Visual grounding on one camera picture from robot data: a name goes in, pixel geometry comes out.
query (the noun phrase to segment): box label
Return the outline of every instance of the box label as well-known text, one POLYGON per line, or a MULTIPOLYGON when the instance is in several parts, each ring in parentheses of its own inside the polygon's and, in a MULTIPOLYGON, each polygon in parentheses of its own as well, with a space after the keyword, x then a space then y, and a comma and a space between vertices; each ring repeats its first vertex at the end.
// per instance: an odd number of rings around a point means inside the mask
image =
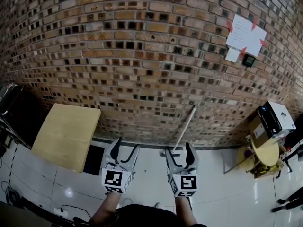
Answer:
POLYGON ((258 127, 254 130, 254 135, 258 138, 261 134, 265 132, 265 129, 262 124, 259 124, 258 127))

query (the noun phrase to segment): white pole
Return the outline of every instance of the white pole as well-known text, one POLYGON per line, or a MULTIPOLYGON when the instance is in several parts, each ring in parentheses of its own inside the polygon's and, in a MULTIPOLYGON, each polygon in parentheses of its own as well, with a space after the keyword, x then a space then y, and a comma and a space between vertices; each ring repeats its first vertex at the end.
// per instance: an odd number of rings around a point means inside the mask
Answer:
POLYGON ((180 135, 180 137, 179 137, 179 139, 178 139, 178 141, 177 141, 177 143, 176 143, 174 149, 172 150, 172 153, 175 152, 175 150, 176 150, 176 148, 177 148, 177 146, 178 146, 180 140, 182 139, 182 137, 183 137, 183 135, 184 135, 184 133, 185 133, 185 131, 186 131, 188 125, 189 125, 189 122, 191 121, 191 118, 194 116, 194 113, 195 113, 195 111, 196 111, 197 108, 198 108, 198 106, 195 105, 194 108, 193 108, 193 110, 191 111, 190 116, 189 116, 189 118, 187 119, 187 122, 186 122, 186 124, 185 124, 185 127, 184 127, 184 129, 183 129, 183 131, 182 131, 182 133, 181 133, 181 135, 180 135))

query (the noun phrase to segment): white marker cube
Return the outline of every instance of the white marker cube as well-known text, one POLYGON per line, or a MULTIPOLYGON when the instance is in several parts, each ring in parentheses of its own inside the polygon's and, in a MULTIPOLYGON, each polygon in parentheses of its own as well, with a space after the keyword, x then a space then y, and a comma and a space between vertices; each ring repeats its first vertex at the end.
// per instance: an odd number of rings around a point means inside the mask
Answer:
POLYGON ((131 172, 102 169, 101 184, 109 192, 126 192, 132 179, 131 172))
POLYGON ((175 197, 190 197, 199 189, 199 176, 173 174, 169 183, 175 197))

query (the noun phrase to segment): person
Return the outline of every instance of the person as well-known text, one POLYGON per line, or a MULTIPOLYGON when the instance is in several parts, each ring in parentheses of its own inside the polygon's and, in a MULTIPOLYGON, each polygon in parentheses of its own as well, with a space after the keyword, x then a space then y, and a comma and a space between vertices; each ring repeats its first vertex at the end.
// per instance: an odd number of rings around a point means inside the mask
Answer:
POLYGON ((120 193, 108 192, 89 224, 113 227, 206 227, 197 223, 189 201, 185 197, 175 198, 177 213, 175 215, 167 210, 137 204, 117 209, 121 196, 120 193))
POLYGON ((298 191, 296 191, 294 194, 290 195, 288 199, 278 199, 277 201, 279 204, 285 204, 289 202, 288 204, 280 207, 273 208, 271 211, 273 213, 278 212, 280 210, 289 210, 296 208, 300 205, 303 205, 303 187, 300 188, 298 191))

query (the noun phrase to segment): black shoe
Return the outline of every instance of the black shoe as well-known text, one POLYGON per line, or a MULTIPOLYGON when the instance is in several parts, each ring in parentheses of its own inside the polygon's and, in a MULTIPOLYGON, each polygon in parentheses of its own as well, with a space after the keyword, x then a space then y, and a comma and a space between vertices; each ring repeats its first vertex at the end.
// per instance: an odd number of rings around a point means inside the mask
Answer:
POLYGON ((286 203, 286 200, 283 200, 283 199, 278 199, 278 204, 285 204, 286 203))
POLYGON ((281 209, 282 209, 282 207, 273 208, 273 209, 271 210, 271 212, 272 212, 272 213, 276 213, 276 212, 280 211, 281 209))

